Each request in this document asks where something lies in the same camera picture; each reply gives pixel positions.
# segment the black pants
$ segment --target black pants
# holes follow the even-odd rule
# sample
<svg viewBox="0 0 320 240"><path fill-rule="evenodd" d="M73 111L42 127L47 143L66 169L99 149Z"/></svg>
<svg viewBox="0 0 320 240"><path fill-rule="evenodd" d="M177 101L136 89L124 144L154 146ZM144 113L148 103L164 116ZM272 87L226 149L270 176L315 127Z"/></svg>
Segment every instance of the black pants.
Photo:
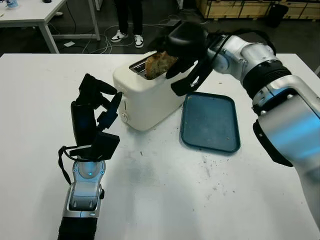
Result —
<svg viewBox="0 0 320 240"><path fill-rule="evenodd" d="M128 33L128 7L131 10L133 34L142 35L142 4L141 0L114 0L119 21L119 29Z"/></svg>

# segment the shoe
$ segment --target shoe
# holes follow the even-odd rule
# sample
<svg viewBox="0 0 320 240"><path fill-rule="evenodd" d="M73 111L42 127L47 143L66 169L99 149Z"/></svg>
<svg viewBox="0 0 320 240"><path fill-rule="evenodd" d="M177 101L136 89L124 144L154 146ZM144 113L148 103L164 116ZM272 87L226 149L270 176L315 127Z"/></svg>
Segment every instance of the shoe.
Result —
<svg viewBox="0 0 320 240"><path fill-rule="evenodd" d="M117 42L122 41L123 39L126 39L127 37L128 37L128 33L124 34L124 33L120 32L120 30L118 30L118 31L116 31L116 35L114 35L111 38L111 42L117 43Z"/></svg>
<svg viewBox="0 0 320 240"><path fill-rule="evenodd" d="M141 35L134 35L134 45L137 49L144 46L144 38Z"/></svg>
<svg viewBox="0 0 320 240"><path fill-rule="evenodd" d="M64 15L63 12L57 11L54 16L55 16L55 17L61 17L61 16L63 16L63 15Z"/></svg>

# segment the wooden pallet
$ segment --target wooden pallet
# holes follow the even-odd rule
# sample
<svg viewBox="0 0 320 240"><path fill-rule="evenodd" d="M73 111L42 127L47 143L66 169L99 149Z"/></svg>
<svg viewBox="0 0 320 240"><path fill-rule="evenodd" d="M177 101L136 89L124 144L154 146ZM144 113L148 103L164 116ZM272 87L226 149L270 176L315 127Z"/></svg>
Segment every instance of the wooden pallet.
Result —
<svg viewBox="0 0 320 240"><path fill-rule="evenodd" d="M320 2L282 1L288 6L285 19L320 19ZM238 19L264 18L270 9L272 1L229 1L229 0L196 0L196 6L205 19Z"/></svg>

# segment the table surface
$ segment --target table surface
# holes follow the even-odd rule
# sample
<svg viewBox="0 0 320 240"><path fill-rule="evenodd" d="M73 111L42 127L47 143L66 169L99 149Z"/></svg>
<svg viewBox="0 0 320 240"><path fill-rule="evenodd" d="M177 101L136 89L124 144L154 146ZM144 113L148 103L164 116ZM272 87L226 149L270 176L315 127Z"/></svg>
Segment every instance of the table surface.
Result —
<svg viewBox="0 0 320 240"><path fill-rule="evenodd" d="M6 3L0 3L0 24L18 22L45 22L48 16L57 12L66 0L52 0L44 3L42 0L18 0L18 7L8 8Z"/></svg>
<svg viewBox="0 0 320 240"><path fill-rule="evenodd" d="M116 67L140 57L0 58L2 240L57 239L68 189L58 149L75 143L70 103L85 73L112 84ZM320 79L297 55L278 57L320 95ZM252 130L257 116L240 83L212 72L199 91L235 101L241 148L228 155L186 147L181 108L145 132L117 119L108 132L120 143L101 181L106 196L95 239L318 240L298 175L260 146ZM71 174L73 162L64 164Z"/></svg>

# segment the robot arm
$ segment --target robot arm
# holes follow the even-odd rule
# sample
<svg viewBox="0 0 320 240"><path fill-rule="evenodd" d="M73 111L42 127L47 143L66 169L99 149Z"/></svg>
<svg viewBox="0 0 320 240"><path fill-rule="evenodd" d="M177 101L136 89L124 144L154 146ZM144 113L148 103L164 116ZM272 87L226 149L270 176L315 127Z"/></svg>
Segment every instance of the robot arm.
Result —
<svg viewBox="0 0 320 240"><path fill-rule="evenodd" d="M71 103L77 146L63 146L59 150L58 163L70 187L65 199L58 240L94 239L101 200L105 195L100 184L106 172L105 160L112 157L120 141L118 136L102 131L109 128L117 118L122 92L117 92L114 87L89 74L84 76L79 91L79 97ZM114 95L112 101L108 101L102 93ZM99 106L107 111L103 111L97 118L97 125L94 110ZM72 183L64 169L63 153L74 160Z"/></svg>
<svg viewBox="0 0 320 240"><path fill-rule="evenodd" d="M210 36L190 22L170 33L166 45L170 55L198 61L188 77L171 85L179 96L196 90L212 70L241 82L258 116L253 124L257 139L274 162L296 169L320 228L320 97L283 66L273 46L232 34ZM181 69L173 68L174 74ZM174 74L168 71L167 77Z"/></svg>

